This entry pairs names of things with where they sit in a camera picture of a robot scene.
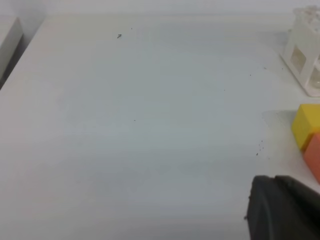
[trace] foam block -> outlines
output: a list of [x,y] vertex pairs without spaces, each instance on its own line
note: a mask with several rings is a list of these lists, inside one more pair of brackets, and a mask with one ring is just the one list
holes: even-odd
[[313,135],[303,155],[304,161],[320,184],[320,133]]
[[299,149],[304,152],[313,134],[320,132],[320,104],[301,104],[291,129]]

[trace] orange block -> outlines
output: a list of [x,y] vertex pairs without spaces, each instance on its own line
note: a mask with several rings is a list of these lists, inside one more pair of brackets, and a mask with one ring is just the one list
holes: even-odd
[[313,135],[304,155],[304,161],[320,184],[320,133]]

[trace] yellow cube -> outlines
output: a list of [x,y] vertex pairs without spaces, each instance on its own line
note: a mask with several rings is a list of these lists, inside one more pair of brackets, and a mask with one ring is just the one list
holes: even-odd
[[320,104],[301,104],[291,129],[299,149],[304,152],[313,134],[320,132]]

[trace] white tabletop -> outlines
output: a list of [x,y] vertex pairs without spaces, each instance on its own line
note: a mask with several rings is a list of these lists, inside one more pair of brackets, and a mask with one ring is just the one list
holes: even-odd
[[279,57],[292,23],[47,18],[0,91],[0,239],[247,240],[255,175],[319,191],[290,130],[320,103]]

